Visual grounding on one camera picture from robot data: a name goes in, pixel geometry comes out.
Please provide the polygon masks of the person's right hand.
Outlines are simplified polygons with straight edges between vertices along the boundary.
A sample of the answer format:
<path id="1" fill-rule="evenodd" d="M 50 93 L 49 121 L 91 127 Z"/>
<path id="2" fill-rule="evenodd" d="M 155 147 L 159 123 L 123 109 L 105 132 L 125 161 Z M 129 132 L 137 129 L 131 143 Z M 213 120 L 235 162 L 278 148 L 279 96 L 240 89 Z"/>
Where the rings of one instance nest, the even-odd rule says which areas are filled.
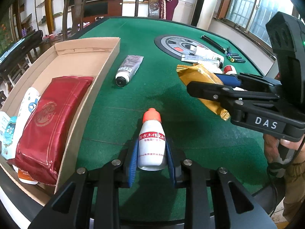
<path id="1" fill-rule="evenodd" d="M 279 144 L 284 146 L 285 148 L 293 149 L 297 151 L 302 143 L 302 140 L 304 139 L 304 135 L 302 136 L 301 140 L 298 142 L 290 142 L 286 139 L 276 139 L 275 137 L 269 134 L 264 134 L 263 139 L 264 139 L 264 155 L 268 163 L 272 163 L 277 159 L 279 155 L 278 152 Z"/>

